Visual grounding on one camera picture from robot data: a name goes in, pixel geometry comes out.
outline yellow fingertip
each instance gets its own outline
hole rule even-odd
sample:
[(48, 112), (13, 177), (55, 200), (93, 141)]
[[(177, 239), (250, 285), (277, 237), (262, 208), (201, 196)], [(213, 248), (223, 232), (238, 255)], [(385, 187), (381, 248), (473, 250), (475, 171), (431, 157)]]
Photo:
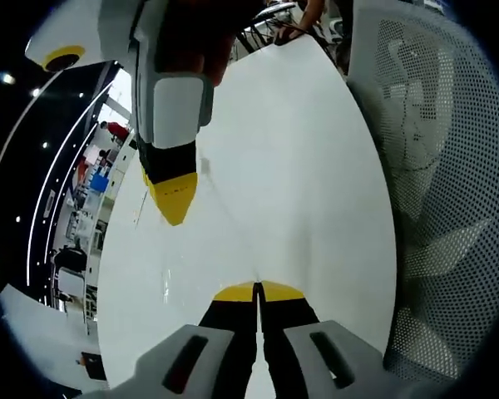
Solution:
[(305, 298), (301, 291), (288, 285), (272, 283), (271, 281), (263, 281), (262, 285), (266, 302), (289, 301), (292, 299)]
[(215, 301), (222, 302), (251, 302), (253, 301), (254, 282), (232, 285), (222, 289), (215, 295)]
[(189, 173), (157, 184), (149, 182), (157, 208), (172, 226), (183, 223), (198, 186), (198, 174)]

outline person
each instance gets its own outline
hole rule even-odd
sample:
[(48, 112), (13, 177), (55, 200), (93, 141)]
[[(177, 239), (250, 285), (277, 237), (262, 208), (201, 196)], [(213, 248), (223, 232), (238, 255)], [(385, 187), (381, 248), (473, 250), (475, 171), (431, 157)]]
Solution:
[[(176, 0), (169, 2), (156, 60), (160, 72), (193, 72), (222, 82), (237, 32), (264, 8), (262, 0)], [(225, 10), (233, 10), (229, 18)]]
[(342, 41), (336, 49), (336, 64), (346, 75), (349, 73), (349, 58), (353, 37), (353, 0), (334, 0), (342, 16)]
[(322, 17), (325, 0), (298, 0), (299, 8), (304, 12), (301, 21), (292, 27), (281, 27), (276, 37), (284, 40), (294, 40), (305, 32), (311, 32), (313, 25)]
[(124, 126), (120, 126), (116, 122), (109, 122), (109, 123), (107, 123), (106, 121), (103, 121), (100, 124), (100, 127), (102, 129), (108, 130), (109, 133), (111, 133), (112, 135), (114, 135), (122, 143), (124, 141), (126, 141), (127, 136), (130, 134), (130, 132)]
[(98, 155), (101, 157), (100, 165), (104, 165), (107, 163), (109, 166), (113, 166), (116, 160), (116, 156), (118, 155), (117, 150), (109, 149), (109, 150), (100, 150)]
[(81, 273), (86, 269), (87, 256), (85, 251), (76, 242), (74, 248), (70, 248), (65, 245), (59, 254), (54, 256), (53, 263), (56, 265), (56, 271), (60, 268), (69, 268), (73, 272)]

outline gray mesh fabric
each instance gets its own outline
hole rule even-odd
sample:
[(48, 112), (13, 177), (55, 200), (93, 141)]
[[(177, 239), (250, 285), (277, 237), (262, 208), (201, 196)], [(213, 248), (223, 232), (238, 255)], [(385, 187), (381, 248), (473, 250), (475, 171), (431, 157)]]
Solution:
[(396, 215), (386, 368), (450, 382), (499, 312), (499, 84), (457, 24), (381, 0), (355, 9), (348, 84)]

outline white table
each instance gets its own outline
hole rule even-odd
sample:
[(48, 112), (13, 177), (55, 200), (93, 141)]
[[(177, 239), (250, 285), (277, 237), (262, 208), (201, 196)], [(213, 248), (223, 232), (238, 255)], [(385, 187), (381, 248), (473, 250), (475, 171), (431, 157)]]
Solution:
[[(310, 37), (230, 66), (198, 135), (200, 181), (170, 227), (138, 157), (120, 188), (101, 255), (98, 317), (111, 387), (137, 358), (198, 323), (223, 287), (256, 279), (304, 291), (383, 352), (396, 288), (393, 220), (368, 128)], [(273, 397), (262, 355), (248, 397)]]

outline mesh chair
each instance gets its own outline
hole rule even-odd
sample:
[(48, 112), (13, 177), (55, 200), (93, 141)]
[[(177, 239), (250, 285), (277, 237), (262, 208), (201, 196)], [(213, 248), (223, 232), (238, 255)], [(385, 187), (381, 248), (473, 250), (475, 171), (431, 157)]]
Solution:
[(398, 295), (385, 367), (452, 382), (499, 315), (499, 81), (463, 28), (356, 4), (348, 84), (387, 176)]

